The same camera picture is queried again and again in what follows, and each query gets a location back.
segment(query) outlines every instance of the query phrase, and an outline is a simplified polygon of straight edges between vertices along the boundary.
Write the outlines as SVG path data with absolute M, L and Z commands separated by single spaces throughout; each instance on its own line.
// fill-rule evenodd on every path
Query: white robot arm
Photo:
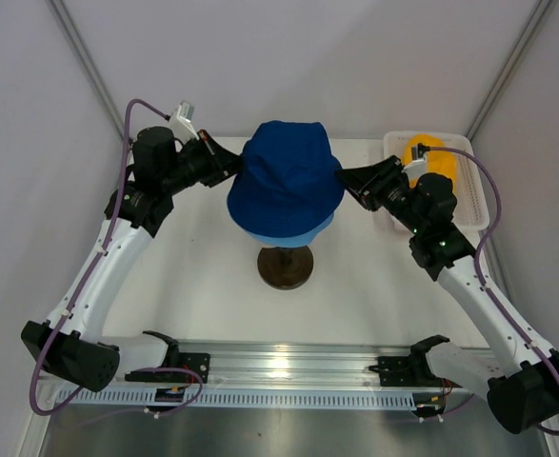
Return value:
M 501 425 L 519 433 L 559 413 L 559 352 L 481 268 L 480 252 L 452 223 L 457 203 L 452 182 L 439 174 L 421 173 L 427 150 L 418 145 L 412 157 L 415 166 L 408 169 L 391 156 L 336 174 L 362 207 L 387 209 L 413 233 L 409 245 L 414 260 L 461 305 L 496 359 L 491 363 L 474 357 L 438 335 L 411 347 L 413 370 L 423 381 L 449 379 L 487 400 Z M 410 171 L 419 178 L 414 189 L 409 185 Z
M 115 376 L 170 367 L 179 355 L 177 342 L 156 332 L 132 338 L 108 338 L 102 332 L 132 265 L 173 210 L 172 196 L 196 183 L 214 187 L 242 167 L 240 156 L 222 148 L 204 130 L 194 130 L 192 110 L 183 102 L 168 116 L 168 128 L 139 132 L 132 145 L 133 165 L 126 173 L 127 180 L 131 174 L 134 180 L 121 187 L 122 202 L 110 241 L 103 246 L 118 191 L 111 196 L 97 242 L 64 299 L 44 323 L 26 323 L 21 339 L 31 355 L 38 360 L 47 346 L 44 371 L 96 392 Z M 179 152 L 176 141 L 183 145 Z M 77 288 L 81 289 L 75 306 L 67 308 Z

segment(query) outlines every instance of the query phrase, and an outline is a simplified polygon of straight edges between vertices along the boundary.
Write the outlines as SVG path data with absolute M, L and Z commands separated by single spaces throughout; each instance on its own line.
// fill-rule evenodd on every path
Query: yellow object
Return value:
M 423 143 L 425 146 L 444 146 L 444 143 L 439 138 L 433 136 L 420 134 L 413 137 L 406 147 L 404 148 L 404 155 L 402 156 L 402 163 L 408 165 L 412 162 L 412 153 L 410 149 L 413 146 Z M 443 150 L 431 150 L 428 152 L 428 169 L 429 173 L 438 173 L 446 176 L 452 181 L 452 191 L 457 189 L 457 157 L 451 152 Z M 416 186 L 417 180 L 410 181 L 410 186 Z

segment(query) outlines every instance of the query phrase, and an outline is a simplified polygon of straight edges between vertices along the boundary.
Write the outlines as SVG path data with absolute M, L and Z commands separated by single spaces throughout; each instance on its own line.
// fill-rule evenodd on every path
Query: hat stand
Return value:
M 258 272 L 273 288 L 299 288 L 307 282 L 313 272 L 313 253 L 308 246 L 262 248 L 258 253 Z

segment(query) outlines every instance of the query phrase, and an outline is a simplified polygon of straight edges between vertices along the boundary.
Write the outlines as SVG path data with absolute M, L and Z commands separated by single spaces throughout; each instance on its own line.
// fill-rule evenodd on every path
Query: white table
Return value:
M 246 138 L 219 138 L 240 152 Z M 380 140 L 332 140 L 344 168 L 382 158 Z M 410 256 L 405 232 L 348 194 L 310 245 L 315 265 L 299 289 L 275 290 L 258 275 L 261 245 L 230 219 L 231 181 L 197 185 L 136 262 L 112 306 L 105 335 L 157 330 L 179 339 L 409 346 L 435 334 L 464 348 L 488 345 L 459 305 Z M 469 234 L 475 245 L 477 233 Z

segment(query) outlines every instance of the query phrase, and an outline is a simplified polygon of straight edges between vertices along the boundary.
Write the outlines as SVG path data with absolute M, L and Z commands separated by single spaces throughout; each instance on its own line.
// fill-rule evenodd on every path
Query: white backdrop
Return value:
M 559 2 L 473 145 L 502 192 L 515 305 L 559 349 Z
M 463 133 L 535 0 L 68 0 L 123 109 L 182 98 L 214 135 L 321 121 L 330 136 Z M 146 122 L 158 123 L 153 116 Z
M 0 457 L 30 414 L 20 340 L 61 299 L 115 185 L 119 145 L 49 9 L 0 2 Z

